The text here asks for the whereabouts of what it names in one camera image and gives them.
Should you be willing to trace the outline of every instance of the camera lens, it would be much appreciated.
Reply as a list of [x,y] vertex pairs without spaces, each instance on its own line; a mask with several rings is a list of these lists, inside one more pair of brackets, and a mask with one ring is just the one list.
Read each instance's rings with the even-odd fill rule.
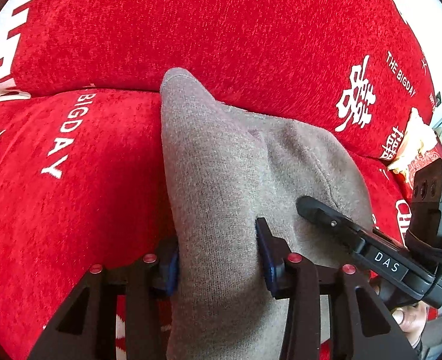
[[421,197],[423,199],[426,197],[427,192],[428,192],[428,182],[424,180],[424,183],[421,185]]

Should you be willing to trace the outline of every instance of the black camera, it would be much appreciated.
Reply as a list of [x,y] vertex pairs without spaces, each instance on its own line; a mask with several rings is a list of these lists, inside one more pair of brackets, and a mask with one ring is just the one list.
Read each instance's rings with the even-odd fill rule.
[[362,228],[312,197],[300,197],[296,209],[303,218],[332,232],[357,265],[379,275],[379,296],[388,308],[420,300],[441,307],[442,159],[416,172],[406,247],[375,227]]

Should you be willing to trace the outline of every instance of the red screw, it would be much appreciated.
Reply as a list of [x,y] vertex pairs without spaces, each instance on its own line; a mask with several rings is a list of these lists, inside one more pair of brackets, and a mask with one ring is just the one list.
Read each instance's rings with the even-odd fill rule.
[[144,257],[143,257],[143,261],[144,261],[146,264],[154,263],[157,259],[158,259],[158,256],[156,256],[156,255],[153,254],[153,253],[145,254]]
[[342,271],[345,274],[352,275],[352,274],[354,274],[354,272],[356,272],[356,267],[351,264],[344,264],[342,266]]
[[103,266],[101,264],[95,264],[95,265],[91,266],[91,268],[90,268],[90,272],[94,275],[101,273],[102,270],[103,270]]
[[288,254],[288,261],[290,263],[300,263],[301,260],[303,259],[302,255],[299,253],[290,253]]

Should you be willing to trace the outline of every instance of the gray sweater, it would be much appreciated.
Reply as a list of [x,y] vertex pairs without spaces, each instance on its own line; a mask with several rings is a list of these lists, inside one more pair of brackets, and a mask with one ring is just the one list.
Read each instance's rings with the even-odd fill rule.
[[[167,357],[278,359],[288,303],[266,289],[255,219],[265,217],[293,251],[339,267],[348,261],[345,251],[299,217],[295,202],[311,195],[370,228],[363,178],[331,133],[217,102],[183,69],[166,73],[160,93],[164,167],[180,248]],[[321,341],[329,334],[321,299]]]

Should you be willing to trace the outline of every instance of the human hand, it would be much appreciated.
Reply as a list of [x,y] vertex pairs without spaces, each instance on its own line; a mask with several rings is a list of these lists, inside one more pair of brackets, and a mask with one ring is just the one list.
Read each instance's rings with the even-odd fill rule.
[[[375,286],[374,291],[379,295],[379,287]],[[411,346],[416,347],[426,326],[428,305],[419,302],[414,306],[398,307],[392,311],[391,315],[404,332]]]

